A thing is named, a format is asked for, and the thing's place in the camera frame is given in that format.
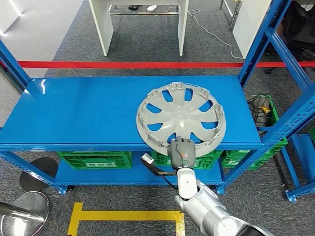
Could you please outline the robot right hand grey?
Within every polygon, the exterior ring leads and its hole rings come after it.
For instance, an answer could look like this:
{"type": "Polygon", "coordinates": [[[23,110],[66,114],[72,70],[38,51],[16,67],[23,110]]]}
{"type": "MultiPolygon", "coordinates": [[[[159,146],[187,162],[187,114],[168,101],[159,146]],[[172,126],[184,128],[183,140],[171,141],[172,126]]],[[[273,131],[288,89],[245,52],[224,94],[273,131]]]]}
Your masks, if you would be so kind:
{"type": "Polygon", "coordinates": [[[196,148],[193,140],[182,137],[171,139],[168,147],[168,155],[171,157],[171,167],[193,168],[196,163],[196,148]]]}

